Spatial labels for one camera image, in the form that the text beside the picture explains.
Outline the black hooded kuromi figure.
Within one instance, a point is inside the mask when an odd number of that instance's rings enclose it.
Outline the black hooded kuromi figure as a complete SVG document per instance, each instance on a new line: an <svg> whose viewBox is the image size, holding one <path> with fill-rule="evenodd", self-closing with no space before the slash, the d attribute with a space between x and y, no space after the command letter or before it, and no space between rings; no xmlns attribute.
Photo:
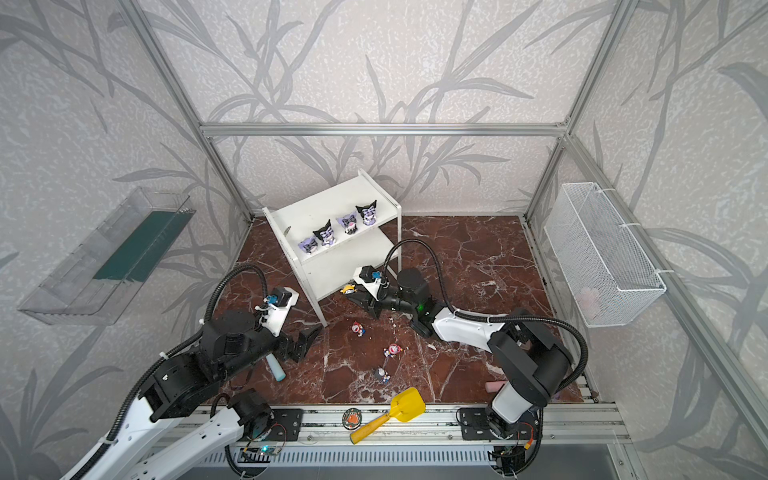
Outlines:
<svg viewBox="0 0 768 480"><path fill-rule="evenodd" d="M328 220L319 229L314 230L313 235L318 240L318 242L325 247L330 247L336 242L335 233L330 220Z"/></svg>

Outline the purple kuromi figure black bow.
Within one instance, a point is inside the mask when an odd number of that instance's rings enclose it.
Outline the purple kuromi figure black bow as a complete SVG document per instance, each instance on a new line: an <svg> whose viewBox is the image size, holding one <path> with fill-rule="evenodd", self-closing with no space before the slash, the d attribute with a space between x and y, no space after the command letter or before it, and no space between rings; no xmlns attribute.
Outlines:
<svg viewBox="0 0 768 480"><path fill-rule="evenodd" d="M300 241L298 246L299 246L300 250L303 253L305 253L307 255L311 255L311 254L315 253L318 250L319 243L318 243L317 238L314 235L312 235L312 236L310 236L308 238L305 238L304 240Z"/></svg>

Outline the purple striped bow kuromi figure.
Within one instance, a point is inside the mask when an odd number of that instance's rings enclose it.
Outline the purple striped bow kuromi figure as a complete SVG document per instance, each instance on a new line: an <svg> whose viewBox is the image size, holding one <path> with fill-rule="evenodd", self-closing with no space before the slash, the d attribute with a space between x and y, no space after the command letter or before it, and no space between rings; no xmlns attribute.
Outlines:
<svg viewBox="0 0 768 480"><path fill-rule="evenodd" d="M338 217L337 222L347 235L356 234L358 231L358 220L355 212Z"/></svg>

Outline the black eared kuromi figure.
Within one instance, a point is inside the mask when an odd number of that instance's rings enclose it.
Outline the black eared kuromi figure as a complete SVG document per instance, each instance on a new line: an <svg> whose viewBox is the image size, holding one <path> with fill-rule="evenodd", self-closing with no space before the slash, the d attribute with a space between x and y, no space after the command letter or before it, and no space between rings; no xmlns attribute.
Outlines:
<svg viewBox="0 0 768 480"><path fill-rule="evenodd" d="M357 205L356 210L365 226L373 226L376 223L377 221L377 201L376 200L366 205Z"/></svg>

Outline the red cap doraemon figure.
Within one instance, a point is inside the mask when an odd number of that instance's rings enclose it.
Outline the red cap doraemon figure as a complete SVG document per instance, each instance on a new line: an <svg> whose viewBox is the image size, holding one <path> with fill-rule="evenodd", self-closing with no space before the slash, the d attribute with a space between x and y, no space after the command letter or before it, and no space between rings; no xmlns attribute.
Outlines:
<svg viewBox="0 0 768 480"><path fill-rule="evenodd" d="M362 337L366 330L364 326L359 322L354 322L351 326L351 330L353 333L355 333L358 337Z"/></svg>

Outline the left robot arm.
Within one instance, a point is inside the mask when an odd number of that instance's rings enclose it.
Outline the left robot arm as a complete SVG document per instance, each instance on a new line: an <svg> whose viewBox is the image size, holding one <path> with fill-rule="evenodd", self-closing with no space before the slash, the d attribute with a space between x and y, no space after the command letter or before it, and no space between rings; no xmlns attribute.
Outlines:
<svg viewBox="0 0 768 480"><path fill-rule="evenodd" d="M273 424L266 400L255 390L234 395L227 405L196 431L155 458L148 455L167 432L193 414L222 386L260 360L274 356L300 362L320 334L321 326L291 338L282 327L298 293L291 288L262 289L254 311L214 311L227 284L251 272L263 280L256 265L245 263L228 272L208 301L200 329L161 353L139 378L99 442L66 473L68 479L174 479L193 466L193 458L229 446L244 436L259 436Z"/></svg>

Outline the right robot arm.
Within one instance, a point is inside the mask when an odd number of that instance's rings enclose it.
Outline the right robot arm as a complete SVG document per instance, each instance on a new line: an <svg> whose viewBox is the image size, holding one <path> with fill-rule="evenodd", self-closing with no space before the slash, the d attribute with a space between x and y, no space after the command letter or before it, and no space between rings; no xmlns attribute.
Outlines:
<svg viewBox="0 0 768 480"><path fill-rule="evenodd" d="M455 307L448 295L438 255L425 241L414 239L433 260L441 298L417 268L401 270L391 280L383 267L366 265L354 271L341 293L377 319L385 310L410 318L410 327L424 338L469 345L492 354L505 383L486 408L496 434L502 436L526 413L543 408L584 372L588 344L566 321L537 316L525 309L510 314L481 314Z"/></svg>

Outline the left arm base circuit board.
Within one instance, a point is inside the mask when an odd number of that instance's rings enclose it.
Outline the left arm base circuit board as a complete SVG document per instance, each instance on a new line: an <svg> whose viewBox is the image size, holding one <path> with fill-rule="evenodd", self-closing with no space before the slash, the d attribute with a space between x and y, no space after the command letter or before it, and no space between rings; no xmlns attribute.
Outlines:
<svg viewBox="0 0 768 480"><path fill-rule="evenodd" d="M270 463L282 453L282 449L280 445L246 447L241 450L239 461L245 464Z"/></svg>

